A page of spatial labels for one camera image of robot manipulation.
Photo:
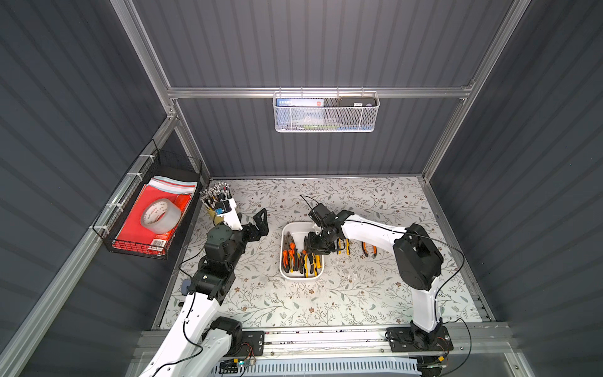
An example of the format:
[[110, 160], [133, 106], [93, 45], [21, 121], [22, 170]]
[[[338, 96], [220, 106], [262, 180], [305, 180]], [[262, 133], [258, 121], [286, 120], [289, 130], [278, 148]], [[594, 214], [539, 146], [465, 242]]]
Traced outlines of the small yellow handled pliers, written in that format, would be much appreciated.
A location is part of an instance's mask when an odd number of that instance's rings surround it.
[[337, 253], [338, 254], [345, 253], [346, 255], [351, 255], [350, 241], [348, 239], [344, 239], [344, 240], [337, 239], [336, 246], [337, 246]]

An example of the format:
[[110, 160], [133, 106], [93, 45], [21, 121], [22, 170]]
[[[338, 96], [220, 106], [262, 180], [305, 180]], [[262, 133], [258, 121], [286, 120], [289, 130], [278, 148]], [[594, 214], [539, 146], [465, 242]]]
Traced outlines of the white plastic storage box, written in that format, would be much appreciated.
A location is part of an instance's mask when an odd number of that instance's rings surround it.
[[284, 242], [285, 234], [287, 232], [289, 232], [292, 235], [292, 237], [295, 241], [296, 247], [298, 249], [298, 253], [301, 254], [301, 252], [304, 250], [305, 236], [309, 232], [318, 232], [318, 231], [319, 231], [319, 228], [311, 222], [292, 222], [292, 223], [289, 223], [286, 226], [284, 226], [284, 230], [282, 232], [282, 237], [281, 237], [281, 248], [280, 248], [280, 274], [284, 279], [289, 280], [289, 281], [306, 282], [306, 281], [315, 281], [322, 275], [323, 268], [324, 268], [324, 262], [323, 262], [323, 258], [320, 256], [319, 257], [320, 257], [320, 262], [321, 262], [322, 268], [319, 269], [319, 274], [317, 277], [304, 278], [301, 270], [299, 272], [289, 273], [287, 271], [284, 271], [284, 269], [281, 267], [283, 242]]

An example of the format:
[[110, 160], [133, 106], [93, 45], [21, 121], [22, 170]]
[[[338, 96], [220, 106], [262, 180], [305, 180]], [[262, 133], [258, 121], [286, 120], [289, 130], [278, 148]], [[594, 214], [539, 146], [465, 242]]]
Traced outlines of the orange handled cutting pliers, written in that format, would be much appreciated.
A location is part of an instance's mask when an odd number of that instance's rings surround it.
[[365, 257], [375, 258], [378, 254], [378, 249], [375, 245], [371, 245], [366, 242], [361, 243], [362, 251]]

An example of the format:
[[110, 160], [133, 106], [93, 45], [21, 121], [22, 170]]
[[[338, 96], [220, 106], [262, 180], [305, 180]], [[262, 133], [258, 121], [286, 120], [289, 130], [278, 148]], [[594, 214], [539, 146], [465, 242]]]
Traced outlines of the large yellow black pliers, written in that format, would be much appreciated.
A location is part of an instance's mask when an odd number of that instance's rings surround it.
[[304, 278], [317, 277], [322, 268], [320, 257], [306, 250], [301, 252], [300, 267]]

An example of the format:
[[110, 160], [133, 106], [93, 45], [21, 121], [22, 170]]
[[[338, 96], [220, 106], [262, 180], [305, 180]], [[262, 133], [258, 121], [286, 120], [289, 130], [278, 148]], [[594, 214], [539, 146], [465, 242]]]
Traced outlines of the orange long nose pliers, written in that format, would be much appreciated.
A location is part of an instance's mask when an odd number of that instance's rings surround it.
[[298, 254], [292, 235], [287, 232], [284, 237], [281, 267], [289, 273], [298, 271]]

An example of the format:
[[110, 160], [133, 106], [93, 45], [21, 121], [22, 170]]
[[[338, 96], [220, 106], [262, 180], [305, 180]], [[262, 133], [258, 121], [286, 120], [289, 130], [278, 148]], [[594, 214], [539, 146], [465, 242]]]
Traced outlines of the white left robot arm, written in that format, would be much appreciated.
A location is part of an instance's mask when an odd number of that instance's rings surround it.
[[241, 323], [216, 314], [247, 245], [269, 233], [265, 208], [253, 220], [241, 230], [223, 222], [208, 232], [205, 259], [191, 279], [182, 310], [141, 375], [208, 376], [218, 361], [242, 346]]

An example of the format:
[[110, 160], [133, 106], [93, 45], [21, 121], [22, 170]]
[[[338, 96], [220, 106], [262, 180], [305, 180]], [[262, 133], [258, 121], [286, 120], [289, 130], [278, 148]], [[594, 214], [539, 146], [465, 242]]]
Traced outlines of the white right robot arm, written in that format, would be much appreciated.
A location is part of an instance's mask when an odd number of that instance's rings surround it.
[[388, 226], [350, 210], [336, 214], [323, 204], [317, 204], [309, 217], [320, 228], [320, 232], [310, 232], [304, 239], [309, 253], [335, 253], [338, 240], [356, 240], [394, 255], [399, 275], [412, 296], [413, 314], [406, 341], [419, 350], [434, 347], [443, 327], [437, 294], [443, 285], [444, 258], [425, 229], [418, 224], [405, 228]]

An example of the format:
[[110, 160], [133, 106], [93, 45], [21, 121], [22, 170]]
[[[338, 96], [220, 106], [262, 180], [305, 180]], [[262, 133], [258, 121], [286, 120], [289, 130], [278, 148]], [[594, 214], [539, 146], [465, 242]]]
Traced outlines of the blue box in basket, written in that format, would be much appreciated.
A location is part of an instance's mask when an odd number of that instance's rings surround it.
[[275, 105], [288, 108], [323, 108], [325, 103], [322, 98], [277, 98]]

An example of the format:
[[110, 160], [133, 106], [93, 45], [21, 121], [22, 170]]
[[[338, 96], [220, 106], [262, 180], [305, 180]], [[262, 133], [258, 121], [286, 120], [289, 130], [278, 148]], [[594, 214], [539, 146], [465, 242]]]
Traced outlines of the yellow pen holder cup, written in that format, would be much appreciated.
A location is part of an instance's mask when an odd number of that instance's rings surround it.
[[208, 215], [210, 215], [210, 219], [214, 226], [217, 226], [217, 225], [223, 223], [224, 211], [221, 208], [218, 208], [218, 210], [213, 210], [213, 209], [207, 208], [207, 212], [208, 212]]

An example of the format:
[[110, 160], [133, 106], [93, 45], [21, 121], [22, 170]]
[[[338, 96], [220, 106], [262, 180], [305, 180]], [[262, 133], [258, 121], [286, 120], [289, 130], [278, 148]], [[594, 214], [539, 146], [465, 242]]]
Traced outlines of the bundle of pens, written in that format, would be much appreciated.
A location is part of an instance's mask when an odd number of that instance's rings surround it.
[[200, 199], [211, 210], [215, 210], [219, 203], [228, 201], [232, 198], [232, 193], [229, 184], [225, 182], [215, 182], [208, 186], [201, 193]]

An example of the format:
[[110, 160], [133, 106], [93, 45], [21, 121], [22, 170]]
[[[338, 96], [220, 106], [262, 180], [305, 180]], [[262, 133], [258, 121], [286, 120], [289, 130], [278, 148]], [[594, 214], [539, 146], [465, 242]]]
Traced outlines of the floral table mat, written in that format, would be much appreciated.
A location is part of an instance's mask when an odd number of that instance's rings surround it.
[[421, 224], [444, 256], [445, 286], [438, 295], [445, 320], [479, 322], [481, 316], [463, 277], [459, 256], [444, 236], [417, 177], [260, 179], [230, 182], [244, 222], [262, 208], [269, 235], [250, 243], [236, 267], [236, 281], [219, 313], [247, 328], [339, 325], [393, 325], [411, 320], [411, 290], [397, 272], [392, 254], [365, 257], [359, 243], [351, 255], [325, 259], [315, 281], [297, 282], [280, 274], [281, 234], [289, 223], [306, 221], [309, 208], [322, 202], [332, 211], [351, 210], [391, 226]]

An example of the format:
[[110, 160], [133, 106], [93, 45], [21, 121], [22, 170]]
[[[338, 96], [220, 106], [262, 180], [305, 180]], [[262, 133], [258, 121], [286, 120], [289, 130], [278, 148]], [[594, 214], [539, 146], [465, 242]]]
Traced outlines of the clear tape roll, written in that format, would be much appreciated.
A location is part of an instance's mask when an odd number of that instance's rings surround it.
[[154, 234], [164, 234], [177, 226], [181, 216], [180, 208], [170, 200], [158, 199], [143, 211], [140, 223]]

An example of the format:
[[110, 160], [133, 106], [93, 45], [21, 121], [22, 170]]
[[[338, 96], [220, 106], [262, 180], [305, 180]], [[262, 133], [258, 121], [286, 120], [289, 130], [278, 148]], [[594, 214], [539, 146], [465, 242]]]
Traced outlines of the red paper packet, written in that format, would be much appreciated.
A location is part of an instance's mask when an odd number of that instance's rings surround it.
[[196, 182], [155, 176], [144, 185], [111, 246], [118, 251], [164, 257], [197, 190]]

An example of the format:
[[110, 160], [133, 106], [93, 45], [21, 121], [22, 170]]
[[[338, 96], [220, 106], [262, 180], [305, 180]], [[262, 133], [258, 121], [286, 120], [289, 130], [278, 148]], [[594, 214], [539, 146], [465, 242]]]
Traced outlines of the small circuit board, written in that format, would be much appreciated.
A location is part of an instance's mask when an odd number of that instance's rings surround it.
[[238, 375], [244, 376], [249, 367], [254, 366], [256, 360], [254, 358], [240, 359], [233, 358], [222, 361], [218, 365], [218, 373], [220, 375]]

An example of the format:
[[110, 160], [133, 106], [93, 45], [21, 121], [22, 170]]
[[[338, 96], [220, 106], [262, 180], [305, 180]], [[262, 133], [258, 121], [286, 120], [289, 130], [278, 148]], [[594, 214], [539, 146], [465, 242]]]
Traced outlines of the black device in basket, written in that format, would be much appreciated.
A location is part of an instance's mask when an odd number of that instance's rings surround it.
[[337, 106], [340, 108], [376, 107], [378, 100], [374, 97], [340, 97]]

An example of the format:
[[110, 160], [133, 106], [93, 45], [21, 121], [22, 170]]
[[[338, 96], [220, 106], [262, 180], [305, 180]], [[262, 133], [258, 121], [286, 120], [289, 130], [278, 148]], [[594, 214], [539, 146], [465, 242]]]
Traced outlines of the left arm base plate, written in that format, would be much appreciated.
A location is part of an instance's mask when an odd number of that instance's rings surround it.
[[227, 358], [246, 358], [247, 356], [260, 357], [264, 353], [265, 332], [243, 331], [240, 342], [231, 346], [226, 354]]

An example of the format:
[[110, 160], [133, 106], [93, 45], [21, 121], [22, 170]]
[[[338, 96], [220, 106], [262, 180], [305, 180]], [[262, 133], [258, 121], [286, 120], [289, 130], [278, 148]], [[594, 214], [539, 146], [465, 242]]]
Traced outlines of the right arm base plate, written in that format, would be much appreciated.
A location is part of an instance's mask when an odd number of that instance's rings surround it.
[[414, 325], [386, 329], [386, 340], [393, 353], [444, 352], [454, 350], [452, 339], [445, 326], [438, 325], [425, 332]]

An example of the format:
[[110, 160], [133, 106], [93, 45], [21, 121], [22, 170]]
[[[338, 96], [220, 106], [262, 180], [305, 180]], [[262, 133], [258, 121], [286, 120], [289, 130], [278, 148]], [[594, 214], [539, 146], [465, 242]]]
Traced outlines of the white mesh wall basket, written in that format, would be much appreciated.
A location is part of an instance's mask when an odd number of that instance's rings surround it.
[[[340, 108], [337, 106], [340, 97], [374, 97], [378, 100], [376, 107]], [[323, 108], [277, 107], [277, 98], [322, 98]], [[377, 95], [360, 96], [344, 95], [339, 97], [286, 97], [282, 94], [273, 96], [273, 115], [276, 131], [280, 133], [371, 133], [375, 130], [381, 102]]]

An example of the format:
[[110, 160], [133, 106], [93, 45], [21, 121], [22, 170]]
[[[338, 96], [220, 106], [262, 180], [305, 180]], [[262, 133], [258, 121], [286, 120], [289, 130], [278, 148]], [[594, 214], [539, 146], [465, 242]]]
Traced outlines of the aluminium front rail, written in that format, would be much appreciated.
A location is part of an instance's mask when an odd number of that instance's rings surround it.
[[[395, 354], [386, 340], [386, 329], [410, 325], [361, 325], [317, 328], [265, 328], [244, 331], [264, 331], [264, 353], [268, 358], [346, 358]], [[510, 325], [506, 322], [463, 322], [456, 320], [445, 326], [454, 350], [449, 353], [412, 352], [407, 356], [462, 353], [506, 353], [517, 346]]]

